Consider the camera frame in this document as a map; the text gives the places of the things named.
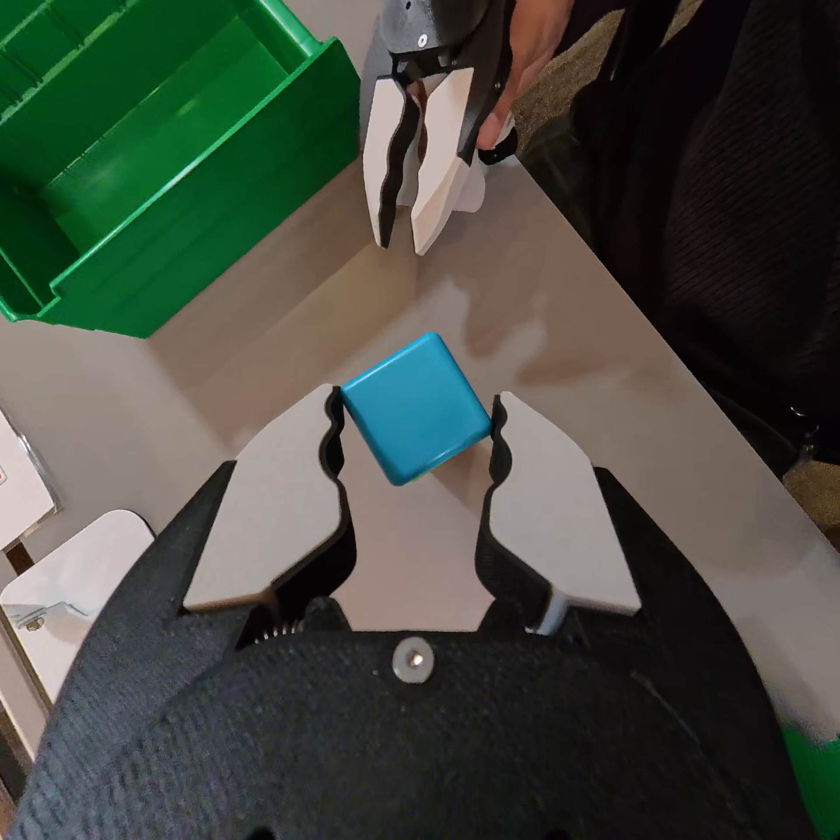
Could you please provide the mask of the person's dark clothed body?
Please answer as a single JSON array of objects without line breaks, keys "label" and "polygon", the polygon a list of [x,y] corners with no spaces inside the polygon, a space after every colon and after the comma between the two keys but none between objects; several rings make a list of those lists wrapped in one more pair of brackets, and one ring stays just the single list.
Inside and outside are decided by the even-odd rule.
[{"label": "person's dark clothed body", "polygon": [[623,19],[520,161],[777,477],[838,466],[839,4],[564,2]]}]

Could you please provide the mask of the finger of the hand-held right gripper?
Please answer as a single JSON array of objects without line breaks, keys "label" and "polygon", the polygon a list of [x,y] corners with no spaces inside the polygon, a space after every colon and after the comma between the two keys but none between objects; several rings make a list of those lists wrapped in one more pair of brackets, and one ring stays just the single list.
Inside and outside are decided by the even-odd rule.
[{"label": "finger of the hand-held right gripper", "polygon": [[411,220],[415,252],[423,256],[453,212],[473,214],[484,202],[486,179],[476,152],[459,151],[474,69],[454,70],[428,95],[425,156],[417,176]]},{"label": "finger of the hand-held right gripper", "polygon": [[363,149],[363,178],[375,243],[388,248],[406,156],[421,121],[419,104],[393,77],[377,79]]}]

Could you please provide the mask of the laminated paper sheet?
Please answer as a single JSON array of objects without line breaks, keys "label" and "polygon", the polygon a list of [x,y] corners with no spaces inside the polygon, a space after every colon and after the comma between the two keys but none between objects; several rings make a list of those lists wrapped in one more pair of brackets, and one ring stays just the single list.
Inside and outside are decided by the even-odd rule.
[{"label": "laminated paper sheet", "polygon": [[35,447],[1,410],[1,548],[62,509],[52,475]]}]

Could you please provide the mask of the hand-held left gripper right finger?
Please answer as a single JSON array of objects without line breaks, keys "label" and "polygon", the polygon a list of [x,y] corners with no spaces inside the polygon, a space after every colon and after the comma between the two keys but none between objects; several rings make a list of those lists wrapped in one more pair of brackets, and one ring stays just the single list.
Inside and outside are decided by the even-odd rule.
[{"label": "hand-held left gripper right finger", "polygon": [[512,392],[491,415],[490,488],[476,543],[479,581],[549,636],[572,607],[633,616],[642,602],[584,450]]}]

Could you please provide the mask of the green plastic bin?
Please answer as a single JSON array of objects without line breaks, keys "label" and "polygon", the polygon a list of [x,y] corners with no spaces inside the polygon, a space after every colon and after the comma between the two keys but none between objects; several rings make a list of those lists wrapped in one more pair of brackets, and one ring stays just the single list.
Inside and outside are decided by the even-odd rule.
[{"label": "green plastic bin", "polygon": [[815,743],[790,728],[782,737],[801,798],[822,839],[839,838],[839,736]]},{"label": "green plastic bin", "polygon": [[285,2],[2,2],[1,309],[148,338],[357,155]]}]

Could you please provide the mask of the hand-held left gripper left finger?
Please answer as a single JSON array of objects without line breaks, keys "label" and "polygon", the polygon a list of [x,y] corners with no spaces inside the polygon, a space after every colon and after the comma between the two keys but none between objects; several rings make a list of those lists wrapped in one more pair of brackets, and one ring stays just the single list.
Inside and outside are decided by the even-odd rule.
[{"label": "hand-held left gripper left finger", "polygon": [[320,385],[238,454],[184,608],[264,606],[277,630],[302,625],[309,603],[350,576],[356,547],[340,480],[340,388]]}]

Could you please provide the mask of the person's right hand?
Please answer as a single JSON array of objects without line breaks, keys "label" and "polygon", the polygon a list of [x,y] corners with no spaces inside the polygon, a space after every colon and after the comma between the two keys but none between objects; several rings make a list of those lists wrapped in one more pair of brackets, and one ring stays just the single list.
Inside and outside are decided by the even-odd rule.
[{"label": "person's right hand", "polygon": [[574,1],[517,1],[510,24],[511,69],[496,107],[476,142],[488,151],[497,145],[518,96],[550,62],[567,28]]}]

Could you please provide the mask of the document stand with white base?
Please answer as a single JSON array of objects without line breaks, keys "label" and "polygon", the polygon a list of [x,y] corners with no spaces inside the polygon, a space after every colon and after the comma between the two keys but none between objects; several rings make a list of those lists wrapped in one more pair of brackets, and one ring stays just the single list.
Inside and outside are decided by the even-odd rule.
[{"label": "document stand with white base", "polygon": [[109,511],[3,589],[5,617],[50,702],[102,608],[154,538],[137,513]]}]

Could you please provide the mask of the blue cube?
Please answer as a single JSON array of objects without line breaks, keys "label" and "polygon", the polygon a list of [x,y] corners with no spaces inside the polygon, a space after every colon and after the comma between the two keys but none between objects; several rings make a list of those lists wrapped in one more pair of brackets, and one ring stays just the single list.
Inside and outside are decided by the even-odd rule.
[{"label": "blue cube", "polygon": [[426,332],[340,388],[386,478],[402,487],[491,432],[491,420],[436,332]]}]

